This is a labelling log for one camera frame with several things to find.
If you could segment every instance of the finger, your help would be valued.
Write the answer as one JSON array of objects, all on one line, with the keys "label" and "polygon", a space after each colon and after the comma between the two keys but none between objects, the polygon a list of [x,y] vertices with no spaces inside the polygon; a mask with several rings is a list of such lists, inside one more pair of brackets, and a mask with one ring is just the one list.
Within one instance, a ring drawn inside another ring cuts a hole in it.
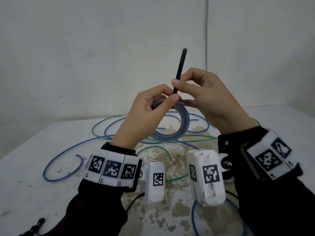
[{"label": "finger", "polygon": [[190,94],[194,98],[198,97],[198,95],[200,94],[200,88],[201,87],[196,86],[194,84],[189,84],[189,83],[186,83],[184,81],[180,81],[178,79],[173,79],[172,80],[172,85],[175,88],[177,88],[177,90],[179,90],[179,91],[181,91],[183,93]]},{"label": "finger", "polygon": [[184,82],[192,80],[196,84],[202,86],[206,79],[211,75],[215,74],[202,69],[190,68],[186,73],[181,75],[180,80]]},{"label": "finger", "polygon": [[175,103],[177,103],[179,100],[178,94],[172,94],[167,99],[164,100],[163,103],[161,103],[160,106],[158,106],[153,112],[156,114],[156,116],[159,116],[161,119],[164,117],[164,115],[172,108],[174,107]]},{"label": "finger", "polygon": [[166,96],[163,95],[163,94],[161,94],[161,95],[159,95],[159,96],[157,96],[157,97],[154,97],[154,98],[153,98],[153,102],[155,102],[155,101],[157,101],[157,100],[161,100],[161,99],[166,99]]},{"label": "finger", "polygon": [[182,103],[185,104],[186,107],[197,108],[196,101],[192,99],[183,99],[181,100]]},{"label": "finger", "polygon": [[170,87],[168,87],[166,84],[161,84],[159,86],[143,91],[143,94],[150,95],[152,97],[157,97],[161,94],[170,96],[173,94],[173,90]]}]

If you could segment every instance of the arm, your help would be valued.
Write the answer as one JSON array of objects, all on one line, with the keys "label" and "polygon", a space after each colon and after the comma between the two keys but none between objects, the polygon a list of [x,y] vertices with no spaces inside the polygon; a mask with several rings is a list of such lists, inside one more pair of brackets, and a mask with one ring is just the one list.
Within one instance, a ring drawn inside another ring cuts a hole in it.
[{"label": "arm", "polygon": [[[111,143],[105,143],[102,149],[136,156],[136,145],[155,131],[163,116],[179,100],[179,95],[172,93],[172,89],[165,84],[140,92]],[[152,103],[162,98],[165,101],[152,110]],[[64,218],[44,235],[118,235],[128,219],[120,199],[122,194],[120,187],[83,179]],[[95,207],[95,202],[99,200],[100,203]]]},{"label": "arm", "polygon": [[[189,80],[200,86],[186,83]],[[248,141],[259,142],[267,130],[247,115],[218,76],[191,68],[172,84],[194,98],[183,100],[186,106],[198,108],[221,132],[219,151],[229,154],[240,214],[254,235],[312,232],[315,196],[297,179],[302,172],[293,170],[274,181],[256,180],[239,147]]]}]

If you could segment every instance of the qr code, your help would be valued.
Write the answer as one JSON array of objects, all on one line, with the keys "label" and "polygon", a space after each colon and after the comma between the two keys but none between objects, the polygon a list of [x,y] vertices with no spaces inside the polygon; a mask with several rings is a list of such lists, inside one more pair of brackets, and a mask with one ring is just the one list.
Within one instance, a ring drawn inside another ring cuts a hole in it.
[{"label": "qr code", "polygon": [[153,186],[163,185],[164,173],[153,173]]},{"label": "qr code", "polygon": [[105,168],[104,168],[103,176],[117,178],[119,175],[120,167],[121,167],[121,162],[107,160]]},{"label": "qr code", "polygon": [[96,172],[96,173],[100,173],[100,171],[102,170],[102,166],[104,164],[104,161],[105,161],[105,158],[102,158],[99,156],[93,156],[89,170]]},{"label": "qr code", "polygon": [[291,149],[280,139],[277,138],[271,146],[275,149],[284,159],[291,153]]},{"label": "qr code", "polygon": [[217,165],[203,166],[202,169],[203,169],[204,182],[206,184],[220,181]]},{"label": "qr code", "polygon": [[270,171],[282,163],[282,161],[270,149],[255,157],[255,159],[265,169],[265,171]]},{"label": "qr code", "polygon": [[190,178],[197,182],[196,169],[194,165],[189,164]]},{"label": "qr code", "polygon": [[121,179],[133,179],[137,165],[125,164],[121,173]]}]

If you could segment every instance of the forearm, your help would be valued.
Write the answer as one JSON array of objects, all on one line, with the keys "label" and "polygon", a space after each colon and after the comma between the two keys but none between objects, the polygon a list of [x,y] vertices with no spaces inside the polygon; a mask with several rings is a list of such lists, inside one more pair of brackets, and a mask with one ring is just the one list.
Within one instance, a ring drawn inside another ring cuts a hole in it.
[{"label": "forearm", "polygon": [[[125,155],[134,150],[108,143],[102,149]],[[70,201],[64,218],[45,236],[118,235],[128,215],[121,203],[123,190],[83,179],[78,194]]]},{"label": "forearm", "polygon": [[241,217],[256,236],[301,232],[311,227],[315,210],[315,196],[296,177],[301,172],[295,169],[274,181],[258,181],[239,151],[242,144],[258,142],[267,132],[255,127],[219,136],[219,149],[229,154],[233,164]]}]

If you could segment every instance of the white wall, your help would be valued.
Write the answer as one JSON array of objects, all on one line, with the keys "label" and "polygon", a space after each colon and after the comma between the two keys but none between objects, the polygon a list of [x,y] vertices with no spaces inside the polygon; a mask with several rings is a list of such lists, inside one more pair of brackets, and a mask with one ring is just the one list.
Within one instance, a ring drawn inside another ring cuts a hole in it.
[{"label": "white wall", "polygon": [[315,0],[209,0],[208,70],[242,106],[315,116]]},{"label": "white wall", "polygon": [[204,69],[205,3],[0,0],[0,123],[126,113],[183,48]]}]

